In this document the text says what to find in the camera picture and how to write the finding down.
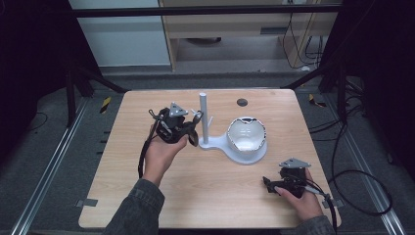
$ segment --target person's right hand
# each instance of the person's right hand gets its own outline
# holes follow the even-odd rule
[[[176,154],[187,144],[187,135],[175,144],[167,144],[159,136],[150,143],[146,153],[143,178],[160,186],[161,179],[170,168]]]
[[[305,176],[307,179],[312,180],[311,174],[307,168],[305,169]],[[297,216],[301,222],[323,215],[323,211],[321,211],[320,204],[315,194],[305,190],[302,197],[297,198],[286,189],[275,187],[275,190],[281,197],[284,197],[294,209],[296,209]]]

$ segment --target metal bracket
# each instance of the metal bracket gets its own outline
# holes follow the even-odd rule
[[[331,199],[330,201],[332,201],[333,206],[335,206],[336,208],[341,208],[345,205],[345,203],[343,203],[343,201],[341,199],[338,199],[338,200]],[[329,203],[327,203],[326,200],[324,200],[322,202],[322,204],[323,204],[325,209],[328,209],[330,207]]]
[[[85,199],[85,200],[78,200],[75,203],[75,206],[77,208],[83,208],[84,206],[96,207],[97,204],[98,204],[98,200],[96,200],[96,199]]]
[[[310,167],[311,164],[300,161],[295,158],[290,158],[286,160],[285,162],[280,163],[279,166],[285,167],[285,168],[303,168],[303,167]]]
[[[182,116],[186,116],[188,114],[189,114],[188,111],[182,109],[176,103],[171,102],[171,105],[170,105],[170,114],[169,114],[170,117],[172,117],[172,118],[174,118],[174,117],[182,117]]]

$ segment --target white cabinet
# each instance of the white cabinet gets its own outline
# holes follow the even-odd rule
[[[158,7],[157,0],[69,0],[73,9]],[[161,17],[79,18],[102,71],[170,67]]]

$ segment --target metal rail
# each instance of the metal rail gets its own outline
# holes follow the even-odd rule
[[[75,131],[77,130],[80,121],[83,118],[87,103],[88,103],[88,99],[86,98],[81,99],[79,108],[77,110],[77,116],[73,122],[73,125],[68,127],[67,130],[65,131],[64,136],[61,139],[61,142],[59,143],[48,166],[43,172],[43,175],[40,178],[39,183],[36,186],[36,189],[31,195],[30,200],[25,206],[24,211],[22,212],[18,221],[15,223],[14,227],[12,228],[12,232],[11,232],[12,235],[24,235],[27,233],[55,177],[55,174],[58,171],[59,165],[61,164],[61,161],[65,156],[65,153],[67,152],[70,141],[72,140],[72,137]]]
[[[327,104],[330,107],[334,117],[339,118],[338,113],[336,112],[336,101],[334,100],[334,98],[330,94],[323,96],[326,99]],[[348,130],[346,130],[345,133],[345,141],[347,147],[350,150],[351,158],[356,167],[362,171],[365,171],[373,175],[372,170],[369,164],[365,161],[363,154],[360,152],[353,135]],[[374,203],[376,209],[379,212],[381,212],[385,208],[387,208],[389,200],[388,197],[385,195],[385,192],[382,189],[382,187],[376,181],[371,180],[369,177],[362,177],[362,180],[366,186],[366,189],[370,197],[372,198],[372,202]],[[406,234],[402,224],[400,223],[399,218],[397,217],[393,209],[391,209],[388,213],[382,215],[382,221],[384,222],[385,227],[388,229],[388,232],[391,235]]]

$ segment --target gray sleeve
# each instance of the gray sleeve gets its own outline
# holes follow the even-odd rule
[[[139,179],[119,206],[104,234],[154,234],[159,232],[159,215],[164,195],[152,182]]]
[[[335,234],[335,230],[326,215],[317,216],[303,222],[296,227],[295,232],[299,235]]]

